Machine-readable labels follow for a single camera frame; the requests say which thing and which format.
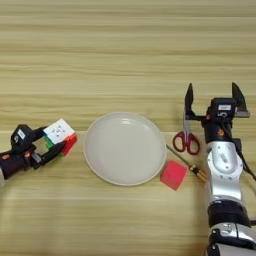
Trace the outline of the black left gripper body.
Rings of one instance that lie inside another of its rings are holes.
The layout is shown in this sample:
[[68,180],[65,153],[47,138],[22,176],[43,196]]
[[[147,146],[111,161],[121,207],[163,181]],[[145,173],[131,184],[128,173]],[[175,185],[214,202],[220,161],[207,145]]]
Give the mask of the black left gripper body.
[[15,153],[10,150],[0,153],[0,170],[3,177],[9,179],[21,170],[27,170],[31,167],[37,169],[41,160],[41,156],[32,149],[21,153]]

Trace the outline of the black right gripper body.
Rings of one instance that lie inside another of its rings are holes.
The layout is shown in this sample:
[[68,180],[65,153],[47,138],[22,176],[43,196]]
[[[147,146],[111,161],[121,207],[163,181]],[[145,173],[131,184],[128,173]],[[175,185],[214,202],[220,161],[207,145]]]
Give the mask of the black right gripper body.
[[232,141],[232,119],[228,117],[214,117],[207,114],[203,120],[205,142],[214,141],[231,142]]

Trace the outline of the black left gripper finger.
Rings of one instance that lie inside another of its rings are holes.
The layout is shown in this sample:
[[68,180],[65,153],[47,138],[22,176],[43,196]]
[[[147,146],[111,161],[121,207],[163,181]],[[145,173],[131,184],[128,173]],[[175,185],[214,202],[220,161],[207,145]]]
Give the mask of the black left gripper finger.
[[53,145],[46,153],[43,155],[40,155],[38,153],[34,154],[34,166],[40,167],[51,160],[53,160],[55,157],[57,157],[59,154],[62,153],[62,150],[64,149],[66,143],[65,142],[59,142],[55,145]]
[[39,127],[37,129],[35,129],[32,132],[32,139],[34,141],[37,141],[38,139],[42,138],[44,136],[44,129],[45,129],[45,127]]

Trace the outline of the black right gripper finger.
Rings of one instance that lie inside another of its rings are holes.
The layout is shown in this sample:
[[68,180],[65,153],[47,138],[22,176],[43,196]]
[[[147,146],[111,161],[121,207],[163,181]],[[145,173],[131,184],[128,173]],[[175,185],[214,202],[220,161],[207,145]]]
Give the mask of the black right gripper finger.
[[193,94],[193,85],[189,84],[186,95],[185,95],[185,108],[184,108],[184,116],[186,120],[195,120],[195,121],[203,121],[205,119],[202,115],[196,115],[192,110],[192,104],[194,101]]
[[232,83],[232,97],[236,102],[235,116],[238,118],[249,118],[250,112],[247,109],[245,97],[235,82]]

